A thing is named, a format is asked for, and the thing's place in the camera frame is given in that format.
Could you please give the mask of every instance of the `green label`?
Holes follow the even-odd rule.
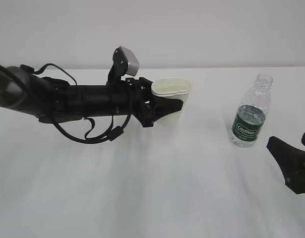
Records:
[[[241,119],[239,114],[236,114],[232,132],[240,140],[243,141],[255,141],[258,137],[260,129],[263,124],[252,125]]]

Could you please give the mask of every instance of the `plastic bottle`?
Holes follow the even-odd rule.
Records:
[[[270,109],[270,89],[273,78],[258,75],[254,86],[243,96],[232,126],[231,140],[240,147],[253,145]]]

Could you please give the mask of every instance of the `tabletop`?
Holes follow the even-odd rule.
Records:
[[[69,70],[104,84],[108,70]],[[257,143],[228,138],[259,73],[274,77]],[[69,79],[57,70],[45,75]],[[84,145],[33,116],[0,108],[0,238],[305,238],[305,194],[284,185],[266,149],[275,135],[305,149],[305,67],[142,69],[193,89],[176,127],[132,117],[113,142]],[[122,124],[124,116],[117,117]],[[92,135],[110,118],[96,118]],[[83,138],[88,121],[63,124]]]

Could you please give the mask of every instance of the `black cable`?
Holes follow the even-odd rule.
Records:
[[[74,81],[75,85],[77,86],[77,82],[76,82],[75,78],[73,78],[73,76],[71,76],[71,75],[70,75],[68,72],[66,72],[64,69],[62,69],[61,67],[59,67],[59,66],[57,66],[56,64],[53,64],[53,63],[47,63],[47,64],[45,64],[44,66],[41,67],[41,69],[39,69],[39,70],[37,70],[37,71],[34,71],[33,74],[35,74],[35,75],[40,75],[40,74],[42,74],[42,73],[46,70],[46,68],[49,67],[49,66],[53,66],[53,67],[55,67],[55,68],[61,70],[61,71],[62,71],[63,73],[65,73],[68,77],[70,77],[70,78]]]
[[[85,118],[86,120],[89,120],[91,122],[91,129],[85,133],[84,137],[85,140],[93,140],[93,139],[98,139],[98,138],[103,138],[105,136],[109,135],[109,132],[112,130],[113,126],[114,126],[114,116],[112,116],[112,121],[110,126],[107,128],[107,130],[105,132],[103,132],[101,135],[98,135],[96,137],[87,137],[88,134],[95,128],[95,120],[93,118]]]
[[[59,123],[54,119],[53,115],[51,113],[49,113],[49,110],[40,101],[39,97],[37,97],[35,95],[35,93],[33,93],[17,76],[15,76],[12,72],[10,72],[8,69],[6,69],[5,67],[3,67],[1,65],[0,65],[0,71],[3,72],[4,74],[6,74],[7,76],[9,76],[23,91],[25,91],[28,94],[28,96],[30,96],[35,101],[35,103],[40,107],[40,109],[45,114],[45,116],[52,122],[52,124],[56,127],[56,129],[58,129],[58,131],[62,135],[64,135],[66,138],[73,140],[75,142],[83,143],[83,144],[97,144],[97,143],[102,143],[102,142],[105,142],[108,140],[112,140],[111,138],[108,137],[109,135],[107,135],[104,138],[100,138],[100,136],[98,136],[98,137],[85,139],[85,140],[70,135],[59,125]],[[126,125],[128,124],[130,117],[131,117],[131,110],[132,110],[132,98],[131,98],[131,93],[130,93],[130,86],[128,84],[127,84],[127,91],[128,91],[128,101],[129,101],[129,112],[128,112],[128,115],[127,115],[127,118],[126,118],[124,124],[121,126],[122,129],[124,129],[126,127]],[[111,131],[112,127],[113,127],[113,119],[112,119],[112,123],[111,123],[110,127],[103,134],[106,134],[108,131],[112,132]]]

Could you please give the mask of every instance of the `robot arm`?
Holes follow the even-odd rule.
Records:
[[[33,115],[42,123],[52,123],[64,136],[85,144],[114,140],[123,133],[130,116],[135,116],[143,127],[152,127],[161,117],[178,112],[183,102],[166,99],[151,93],[152,82],[135,76],[139,63],[135,55],[124,47],[114,51],[113,66],[106,85],[70,85],[65,80],[39,78],[41,70],[22,65],[0,65],[0,107]],[[127,115],[122,126],[111,126],[101,136],[79,139],[69,135],[59,123],[90,119],[91,117]]]

